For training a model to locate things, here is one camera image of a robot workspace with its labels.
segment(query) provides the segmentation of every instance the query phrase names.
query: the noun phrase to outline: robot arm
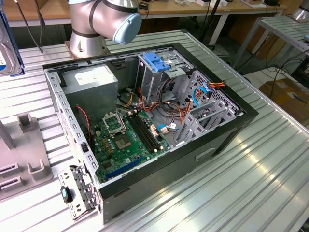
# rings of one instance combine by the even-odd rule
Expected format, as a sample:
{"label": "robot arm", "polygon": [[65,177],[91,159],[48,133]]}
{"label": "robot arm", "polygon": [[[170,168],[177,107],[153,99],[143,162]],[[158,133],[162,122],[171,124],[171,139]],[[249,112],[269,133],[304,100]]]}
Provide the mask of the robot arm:
{"label": "robot arm", "polygon": [[309,19],[309,0],[303,0],[299,8],[291,15],[296,21],[307,22]]}
{"label": "robot arm", "polygon": [[135,0],[69,0],[72,20],[71,53],[79,58],[105,53],[104,37],[130,43],[140,30]]}

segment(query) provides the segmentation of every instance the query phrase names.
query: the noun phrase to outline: aluminum workbench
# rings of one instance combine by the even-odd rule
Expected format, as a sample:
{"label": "aluminum workbench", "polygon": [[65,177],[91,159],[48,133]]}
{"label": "aluminum workbench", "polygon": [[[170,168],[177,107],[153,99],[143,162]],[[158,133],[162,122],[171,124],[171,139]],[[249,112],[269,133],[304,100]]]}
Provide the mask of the aluminum workbench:
{"label": "aluminum workbench", "polygon": [[225,79],[259,115],[224,152],[103,226],[96,212],[73,222],[62,200],[59,171],[73,164],[42,64],[70,60],[65,45],[21,50],[26,74],[0,79],[0,118],[30,112],[39,119],[54,179],[0,202],[1,231],[297,231],[309,216],[309,132],[254,89],[190,34],[138,36],[111,52],[181,43]]}
{"label": "aluminum workbench", "polygon": [[258,18],[255,24],[252,26],[245,41],[241,45],[234,60],[234,63],[232,64],[233,68],[236,68],[251,39],[260,27],[265,28],[266,31],[253,49],[252,53],[255,53],[259,49],[259,47],[261,47],[263,41],[271,32],[290,45],[289,49],[287,49],[285,55],[283,56],[285,58],[281,61],[281,64],[283,64],[289,58],[289,54],[291,53],[293,48],[296,48],[299,51],[309,55],[309,42],[304,39],[305,35],[309,35],[309,22],[300,23],[288,16]]}

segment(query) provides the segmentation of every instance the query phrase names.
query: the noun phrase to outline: yellow wire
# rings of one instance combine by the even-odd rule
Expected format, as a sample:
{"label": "yellow wire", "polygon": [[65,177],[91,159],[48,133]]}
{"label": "yellow wire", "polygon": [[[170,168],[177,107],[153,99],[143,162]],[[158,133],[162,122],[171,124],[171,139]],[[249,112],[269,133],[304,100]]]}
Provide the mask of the yellow wire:
{"label": "yellow wire", "polygon": [[133,100],[133,93],[131,93],[130,101],[126,105],[124,105],[124,107],[129,107],[132,103],[132,100]]}

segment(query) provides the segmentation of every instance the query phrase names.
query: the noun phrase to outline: blue cable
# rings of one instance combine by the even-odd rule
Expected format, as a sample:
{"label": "blue cable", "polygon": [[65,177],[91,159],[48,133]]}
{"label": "blue cable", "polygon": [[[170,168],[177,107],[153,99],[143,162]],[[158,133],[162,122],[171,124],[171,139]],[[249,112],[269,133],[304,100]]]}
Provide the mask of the blue cable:
{"label": "blue cable", "polygon": [[160,131],[163,127],[166,127],[165,124],[161,124],[160,126],[158,126],[158,131]]}
{"label": "blue cable", "polygon": [[195,105],[197,105],[197,107],[199,107],[199,104],[197,102],[197,98],[196,98],[196,94],[197,94],[197,90],[201,89],[203,90],[205,93],[210,92],[211,90],[207,88],[207,90],[204,87],[197,87],[194,92],[193,92],[193,101],[195,103]]}

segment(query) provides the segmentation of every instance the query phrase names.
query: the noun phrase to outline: blue pcie slot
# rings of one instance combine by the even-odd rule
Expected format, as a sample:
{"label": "blue pcie slot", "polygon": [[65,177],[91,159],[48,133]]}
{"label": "blue pcie slot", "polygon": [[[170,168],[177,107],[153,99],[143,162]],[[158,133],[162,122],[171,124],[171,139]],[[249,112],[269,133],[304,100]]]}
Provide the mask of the blue pcie slot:
{"label": "blue pcie slot", "polygon": [[119,175],[120,173],[123,173],[123,172],[125,172],[125,171],[127,171],[127,170],[133,168],[134,166],[138,165],[138,163],[140,162],[140,160],[141,160],[142,158],[143,158],[143,156],[142,156],[142,157],[139,157],[137,160],[135,160],[135,161],[133,161],[133,162],[127,164],[126,166],[123,166],[122,168],[119,168],[119,169],[117,169],[117,170],[115,170],[115,171],[113,171],[113,172],[111,172],[111,173],[108,173],[108,174],[106,175],[106,178],[107,178],[107,179],[108,179],[108,178],[112,178],[112,177],[114,177],[114,176],[116,176],[116,175]]}

